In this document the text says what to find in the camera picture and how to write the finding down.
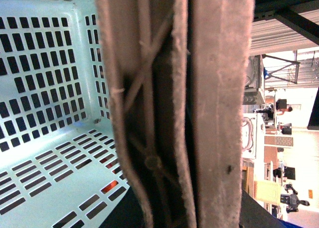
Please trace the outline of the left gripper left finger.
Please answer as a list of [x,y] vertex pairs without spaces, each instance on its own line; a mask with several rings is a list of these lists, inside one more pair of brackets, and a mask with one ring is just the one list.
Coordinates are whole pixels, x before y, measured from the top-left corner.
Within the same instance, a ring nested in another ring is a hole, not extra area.
[[95,0],[116,151],[148,228],[197,226],[185,141],[188,0]]

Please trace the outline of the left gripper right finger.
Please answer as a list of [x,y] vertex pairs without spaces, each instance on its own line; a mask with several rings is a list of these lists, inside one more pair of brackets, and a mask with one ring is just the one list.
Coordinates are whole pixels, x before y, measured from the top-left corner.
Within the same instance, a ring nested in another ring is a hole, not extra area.
[[200,228],[236,228],[255,0],[191,0],[191,113]]

